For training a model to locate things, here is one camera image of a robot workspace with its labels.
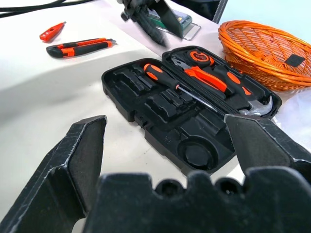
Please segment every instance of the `screwdriver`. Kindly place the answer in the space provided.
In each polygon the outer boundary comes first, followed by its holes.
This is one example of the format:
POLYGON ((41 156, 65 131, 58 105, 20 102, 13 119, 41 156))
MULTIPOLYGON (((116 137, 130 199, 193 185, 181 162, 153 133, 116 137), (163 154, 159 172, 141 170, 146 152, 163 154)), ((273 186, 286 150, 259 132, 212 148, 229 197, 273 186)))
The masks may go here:
POLYGON ((180 87, 180 83, 178 80, 172 79, 165 71, 161 70, 159 67, 156 67, 152 64, 146 64, 144 66, 144 71, 146 74, 152 78, 153 80, 157 81, 160 84, 166 85, 167 87, 174 89, 174 90, 181 90, 186 94, 190 95, 195 100, 199 101, 200 103, 204 104, 206 107, 212 109, 213 111, 217 112, 217 110, 209 103, 203 101, 199 97, 191 94, 189 91, 185 90, 184 88, 180 87))

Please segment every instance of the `open tool case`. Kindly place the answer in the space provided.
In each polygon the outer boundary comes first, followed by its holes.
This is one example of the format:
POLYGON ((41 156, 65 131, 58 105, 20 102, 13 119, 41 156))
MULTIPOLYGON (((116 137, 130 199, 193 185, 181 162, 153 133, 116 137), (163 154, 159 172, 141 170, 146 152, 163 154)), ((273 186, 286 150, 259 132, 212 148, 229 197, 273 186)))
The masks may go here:
POLYGON ((212 174, 235 154, 224 123, 225 114, 238 114, 240 109, 249 108, 249 104, 238 93, 226 97, 174 65, 172 58, 191 66, 197 65, 191 64, 193 61, 188 59, 190 50, 207 54, 214 60, 213 67, 222 66, 235 74, 261 103, 266 104, 271 96, 272 110, 262 117, 272 118, 276 114, 281 99, 275 93, 249 76, 240 74, 220 57, 197 46, 166 52, 162 61, 146 58, 108 70, 102 75, 103 88, 122 115, 129 122, 137 122, 145 130, 146 140, 184 174, 194 169, 212 174), (154 82, 145 74, 146 64, 157 66, 179 80, 180 86, 212 103, 217 112, 181 90, 154 82))

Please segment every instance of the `hammer head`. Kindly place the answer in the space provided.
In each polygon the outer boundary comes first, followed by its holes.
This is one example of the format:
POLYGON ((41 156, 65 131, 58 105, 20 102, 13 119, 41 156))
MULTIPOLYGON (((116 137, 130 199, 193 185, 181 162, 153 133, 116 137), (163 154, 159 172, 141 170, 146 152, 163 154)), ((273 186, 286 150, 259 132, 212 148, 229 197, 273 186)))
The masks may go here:
POLYGON ((239 110, 242 115, 253 115, 253 116, 262 116, 268 114, 273 107, 272 96, 269 98, 269 103, 264 105, 260 103, 258 100, 252 100, 248 102, 251 105, 251 109, 242 109, 239 110))

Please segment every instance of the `orange screwdriver handle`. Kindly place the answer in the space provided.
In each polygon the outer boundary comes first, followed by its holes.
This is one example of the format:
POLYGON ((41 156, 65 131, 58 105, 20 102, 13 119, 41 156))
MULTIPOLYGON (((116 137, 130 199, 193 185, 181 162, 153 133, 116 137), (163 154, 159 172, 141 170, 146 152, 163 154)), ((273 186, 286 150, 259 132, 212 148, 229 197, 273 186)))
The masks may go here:
POLYGON ((152 64, 146 64, 144 66, 146 74, 154 81, 163 84, 171 89, 177 89, 179 87, 179 81, 171 78, 165 71, 161 70, 152 64))

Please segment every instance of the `orange pliers handle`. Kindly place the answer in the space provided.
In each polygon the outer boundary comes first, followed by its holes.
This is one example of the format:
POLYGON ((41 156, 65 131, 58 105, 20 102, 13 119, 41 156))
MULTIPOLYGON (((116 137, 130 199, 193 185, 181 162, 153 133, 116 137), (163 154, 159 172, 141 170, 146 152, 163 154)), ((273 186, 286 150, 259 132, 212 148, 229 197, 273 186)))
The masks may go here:
POLYGON ((200 67, 191 67, 191 69, 185 69, 184 71, 190 76, 194 76, 205 84, 212 86, 213 88, 227 94, 227 84, 225 84, 223 81, 213 76, 212 74, 203 71, 200 67))

